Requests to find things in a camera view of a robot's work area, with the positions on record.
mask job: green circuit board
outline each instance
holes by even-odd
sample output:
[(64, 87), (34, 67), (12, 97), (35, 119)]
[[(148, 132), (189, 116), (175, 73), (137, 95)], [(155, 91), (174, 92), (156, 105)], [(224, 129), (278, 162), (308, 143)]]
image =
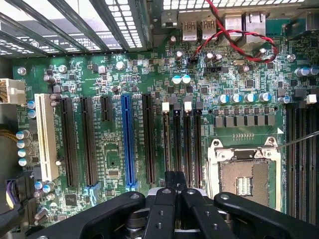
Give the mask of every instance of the green circuit board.
[[(83, 131), (81, 128), (82, 117), (80, 114), (80, 97), (91, 97), (94, 115), (94, 142), (96, 145), (97, 175), (101, 187), (98, 190), (97, 203), (109, 200), (120, 195), (127, 190), (137, 190), (147, 195), (148, 190), (154, 187), (164, 186), (165, 172), (165, 146), (163, 139), (163, 116), (162, 103), (174, 101), (181, 106), (186, 97), (187, 101), (203, 103), (202, 116), (200, 118), (201, 134), (201, 163), (202, 163), (202, 183), (204, 190), (209, 190), (207, 183), (207, 151), (214, 138), (218, 138), (224, 147), (262, 146), (267, 137), (274, 137), (278, 144), (285, 142), (285, 111), (284, 107), (277, 103), (278, 89), (283, 90), (286, 96), (291, 96), (293, 89), (315, 88), (318, 84), (311, 84), (309, 80), (300, 81), (294, 75), (294, 70), (298, 67), (311, 66), (318, 61), (317, 52), (318, 38), (304, 38), (299, 41), (285, 42), (281, 34), (281, 27), (274, 30), (276, 23), (281, 25), (285, 20), (278, 22), (267, 21), (268, 36), (274, 36), (275, 43), (280, 48), (280, 54), (273, 64), (252, 64), (251, 70), (246, 74), (238, 73), (238, 66), (233, 65), (234, 60), (242, 58), (233, 51), (231, 47), (220, 47), (209, 45), (199, 54), (199, 61), (195, 67), (187, 67), (186, 63), (176, 62), (177, 51), (184, 53), (184, 59), (190, 57), (196, 45), (181, 43), (180, 32), (173, 33), (177, 37), (177, 44), (171, 47), (168, 41), (154, 52), (106, 54), (90, 56), (70, 56), (37, 59), (16, 59), (14, 60), (14, 79), (26, 82), (27, 100), (34, 100), (34, 94), (48, 92), (48, 84), (43, 80), (47, 70), (53, 71), (53, 76), (58, 79), (61, 86), (61, 93), (64, 97), (72, 99), (74, 110), (74, 127), (76, 131), (76, 147), (78, 160), (79, 185), (68, 187), (64, 166), (59, 167), (59, 177), (54, 180), (56, 185), (55, 198), (51, 201), (42, 197), (38, 199), (39, 208), (46, 207), (49, 210), (49, 219), (45, 225), (56, 223), (69, 216), (79, 213), (92, 206), (89, 199), (84, 196), (86, 188), (85, 163), (83, 148)], [(271, 54), (270, 46), (265, 45), (266, 55)], [(222, 73), (204, 76), (203, 70), (206, 67), (204, 56), (206, 52), (218, 53), (223, 56), (216, 66), (223, 68)], [(287, 60), (288, 54), (295, 54), (297, 59), (294, 62)], [(118, 70), (116, 64), (124, 63), (123, 70)], [(58, 67), (67, 66), (65, 74), (58, 73)], [(93, 65), (105, 66), (107, 70), (104, 77), (92, 70)], [(17, 73), (19, 67), (25, 67), (27, 74), (20, 76)], [(191, 82), (188, 86), (172, 84), (172, 77), (189, 75)], [(118, 87), (118, 92), (114, 93), (112, 88)], [(234, 104), (228, 102), (221, 104), (218, 96), (222, 94), (248, 94), (269, 93), (271, 99), (268, 102), (255, 101), (253, 103), (240, 102)], [(128, 189), (125, 181), (125, 156), (124, 156), (124, 136), (122, 125), (122, 105), (121, 95), (129, 94), (132, 99), (133, 129), (134, 129), (134, 150), (136, 164), (137, 188)], [(154, 145), (155, 145), (155, 175), (154, 183), (147, 183), (143, 104), (142, 95), (151, 94), (153, 99), (154, 113)], [(110, 96), (113, 104), (113, 121), (105, 122), (101, 120), (101, 96)], [(62, 139), (62, 126), (60, 117), (60, 107), (54, 108), (55, 133), (57, 142), (57, 152), (61, 157), (64, 155), (64, 145)], [(27, 116), (26, 107), (18, 107), (18, 121), (20, 129), (29, 129), (30, 119)], [(227, 126), (216, 125), (217, 117), (236, 116), (265, 116), (274, 115), (274, 123), (266, 123), (255, 126)], [(184, 126), (181, 121), (181, 151), (184, 152)], [(194, 137), (194, 129), (191, 129), (191, 137)], [(36, 137), (32, 141), (32, 157), (39, 158), (38, 142)], [(171, 139), (171, 154), (174, 161), (173, 138)], [(191, 141), (192, 166), (194, 163), (194, 142)], [(275, 165), (271, 162), (268, 167), (268, 206), (275, 208), (275, 187), (282, 188), (282, 211), (286, 211), (285, 203), (285, 152), (282, 151), (282, 178), (281, 184), (276, 185)], [(194, 177), (191, 179), (191, 186), (196, 187)], [(70, 204), (70, 195), (76, 195), (73, 203)]]

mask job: capacitor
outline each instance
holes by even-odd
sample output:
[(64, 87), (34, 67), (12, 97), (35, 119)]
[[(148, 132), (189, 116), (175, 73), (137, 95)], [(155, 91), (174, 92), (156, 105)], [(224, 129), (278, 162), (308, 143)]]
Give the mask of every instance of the capacitor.
[(269, 93), (261, 93), (261, 94), (259, 94), (258, 99), (260, 101), (266, 102), (266, 101), (269, 101), (271, 99), (271, 95)]
[(50, 106), (51, 107), (56, 107), (56, 106), (59, 106), (60, 105), (60, 101), (51, 101), (50, 102)]
[(171, 37), (169, 38), (168, 44), (169, 44), (170, 46), (174, 46), (174, 45), (176, 44), (176, 37), (175, 37), (175, 36), (171, 36)]
[(255, 58), (260, 58), (260, 57), (262, 57), (263, 55), (265, 55), (265, 53), (266, 53), (266, 49), (265, 48), (260, 48), (258, 51), (256, 51), (255, 53), (254, 53), (254, 57)]
[(211, 52), (208, 52), (204, 58), (205, 63), (209, 63), (213, 59), (214, 55)]
[(34, 188), (35, 188), (36, 190), (41, 190), (41, 189), (43, 188), (43, 183), (42, 183), (41, 181), (36, 181), (36, 182), (34, 183)]
[(35, 220), (34, 225), (35, 226), (41, 225), (41, 224), (45, 223), (46, 220), (48, 220), (48, 216), (44, 215), (40, 220)]
[(28, 103), (26, 103), (26, 106), (27, 106), (30, 110), (33, 110), (33, 109), (35, 109), (35, 102), (34, 102), (34, 101), (28, 101)]
[(29, 138), (30, 137), (30, 131), (24, 129), (24, 130), (21, 130), (21, 131), (17, 132), (15, 134), (15, 136), (16, 136), (17, 139)]
[(180, 76), (174, 76), (174, 77), (171, 79), (171, 82), (172, 82), (174, 85), (179, 85), (180, 82), (181, 82), (181, 77), (180, 77)]
[(48, 215), (48, 210), (46, 208), (42, 208), (37, 214), (34, 215), (34, 219), (40, 220), (44, 216)]
[(241, 95), (240, 94), (233, 94), (230, 96), (230, 101), (234, 103), (239, 103), (241, 102)]
[(24, 158), (19, 159), (18, 163), (21, 167), (28, 166), (32, 163), (32, 158), (30, 156), (26, 156)]
[(17, 70), (18, 74), (21, 76), (25, 76), (26, 75), (26, 68), (24, 67), (19, 67)]
[(218, 61), (220, 61), (221, 59), (223, 58), (223, 56), (221, 54), (216, 54), (213, 59), (212, 59), (212, 62), (213, 63), (216, 63)]
[(24, 139), (20, 139), (20, 140), (16, 143), (16, 146), (17, 146), (18, 148), (25, 148), (25, 147), (29, 147), (30, 144), (31, 144), (30, 139), (24, 138)]
[(59, 158), (58, 160), (55, 161), (56, 166), (61, 166), (64, 162), (64, 157)]
[(119, 91), (119, 88), (117, 86), (112, 86), (111, 90), (113, 92), (117, 92), (117, 91)]
[(55, 198), (55, 195), (53, 193), (48, 193), (45, 198), (48, 200), (48, 201), (52, 201), (54, 200)]
[(26, 157), (26, 156), (28, 156), (30, 154), (31, 154), (31, 149), (30, 148), (22, 148), (22, 149), (19, 149), (19, 151), (18, 151), (18, 155), (21, 158), (24, 158), (24, 157)]
[(221, 103), (221, 104), (225, 104), (229, 101), (229, 96), (228, 95), (220, 95), (218, 98), (217, 98), (218, 102)]
[(56, 83), (56, 78), (53, 76), (44, 75), (43, 80), (47, 83), (50, 83), (50, 84)]
[(36, 112), (35, 110), (30, 110), (28, 112), (28, 116), (31, 118), (31, 119), (35, 119), (36, 118)]
[(53, 182), (48, 182), (47, 184), (43, 186), (42, 190), (45, 193), (49, 193), (49, 192), (52, 192), (54, 188), (55, 188), (55, 184)]
[(318, 67), (310, 67), (308, 76), (317, 76), (319, 74)]
[(116, 68), (117, 70), (119, 70), (119, 71), (123, 71), (124, 68), (125, 68), (125, 65), (124, 65), (123, 61), (117, 62), (116, 65), (115, 65), (115, 68)]
[(44, 192), (43, 192), (42, 190), (35, 191), (35, 192), (33, 193), (33, 196), (34, 196), (35, 198), (42, 197), (42, 196), (44, 196)]
[(297, 77), (304, 77), (309, 74), (309, 68), (308, 67), (303, 67), (303, 68), (297, 68), (295, 70), (295, 76)]
[(238, 68), (238, 73), (239, 74), (244, 74), (244, 73), (247, 73), (249, 72), (250, 68), (249, 66), (241, 66)]
[(176, 52), (175, 60), (181, 61), (181, 58), (183, 57), (183, 53), (181, 51)]
[(285, 96), (285, 97), (279, 97), (277, 99), (278, 103), (280, 104), (288, 104), (291, 102), (291, 98), (289, 96)]
[(245, 102), (254, 102), (255, 101), (255, 95), (253, 93), (245, 94), (244, 96), (244, 101)]
[(295, 54), (289, 54), (289, 55), (287, 55), (287, 61), (288, 61), (288, 62), (292, 63), (292, 62), (295, 61), (295, 59), (296, 59), (296, 55), (295, 55)]
[(67, 70), (68, 70), (68, 68), (65, 65), (60, 65), (59, 68), (58, 68), (58, 71), (61, 74), (65, 74)]
[(184, 85), (188, 85), (190, 83), (190, 76), (189, 75), (184, 75), (182, 78), (181, 78), (181, 81)]
[(61, 94), (50, 94), (50, 100), (58, 101), (60, 99), (62, 99), (62, 95)]

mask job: red and black wire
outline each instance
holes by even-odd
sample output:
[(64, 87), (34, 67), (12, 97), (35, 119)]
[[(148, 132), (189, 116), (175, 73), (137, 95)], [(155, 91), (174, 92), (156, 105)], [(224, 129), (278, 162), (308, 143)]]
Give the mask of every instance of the red and black wire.
[[(259, 33), (256, 33), (256, 32), (241, 31), (241, 30), (232, 30), (232, 29), (231, 29), (231, 30), (226, 30), (225, 27), (224, 27), (224, 25), (223, 25), (223, 23), (222, 23), (222, 22), (223, 22), (222, 19), (221, 19), (221, 18), (219, 17), (219, 15), (218, 15), (218, 10), (217, 10), (217, 8), (214, 6), (214, 4), (211, 2), (211, 0), (205, 0), (205, 1), (209, 4), (210, 10), (212, 11), (214, 17), (216, 17), (217, 26), (218, 26), (221, 30), (220, 30), (218, 33), (212, 35), (212, 36), (211, 36), (210, 38), (208, 38), (202, 45), (200, 45), (200, 46), (197, 48), (196, 52), (193, 54), (193, 57), (196, 56), (196, 54), (198, 54), (199, 51), (200, 51), (205, 45), (207, 45), (213, 38), (215, 38), (215, 37), (217, 37), (217, 36), (219, 36), (219, 35), (221, 35), (221, 34), (224, 34), (225, 38), (229, 41), (230, 46), (233, 47), (241, 56), (245, 57), (245, 58), (246, 58), (247, 60), (249, 60), (249, 61), (254, 61), (254, 62), (258, 62), (258, 63), (269, 63), (269, 62), (272, 62), (272, 61), (276, 58), (276, 56), (277, 56), (277, 54), (278, 54), (279, 52), (278, 52), (277, 46), (275, 45), (274, 41), (273, 41), (271, 38), (266, 37), (266, 36), (263, 36), (263, 35), (261, 35), (261, 34), (259, 34)], [(273, 55), (272, 55), (269, 59), (261, 59), (261, 58), (255, 58), (255, 57), (253, 57), (253, 56), (251, 56), (251, 55), (246, 54), (246, 53), (244, 52), (244, 50), (241, 49), (233, 39), (231, 39), (230, 33), (232, 33), (232, 32), (241, 33), (242, 35), (245, 35), (245, 36), (247, 36), (247, 35), (252, 35), (252, 36), (255, 36), (255, 37), (260, 37), (261, 39), (263, 39), (263, 40), (269, 42), (269, 44), (271, 44), (272, 49), (273, 49), (273, 51), (274, 51)]]

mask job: blue pcie slot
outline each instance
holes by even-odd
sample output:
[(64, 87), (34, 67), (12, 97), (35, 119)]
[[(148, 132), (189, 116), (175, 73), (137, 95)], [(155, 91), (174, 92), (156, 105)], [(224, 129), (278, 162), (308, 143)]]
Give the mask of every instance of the blue pcie slot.
[(122, 123), (124, 135), (124, 157), (125, 157), (125, 180), (126, 187), (134, 188), (135, 179), (135, 147), (133, 132), (133, 114), (131, 96), (124, 94), (121, 96)]

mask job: white pci slot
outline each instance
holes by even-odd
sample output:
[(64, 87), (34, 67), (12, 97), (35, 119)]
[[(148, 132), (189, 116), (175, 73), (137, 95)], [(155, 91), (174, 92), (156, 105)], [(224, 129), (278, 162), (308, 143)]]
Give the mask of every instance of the white pci slot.
[(34, 94), (34, 98), (42, 180), (52, 181), (59, 176), (55, 165), (57, 153), (53, 108), (49, 94)]

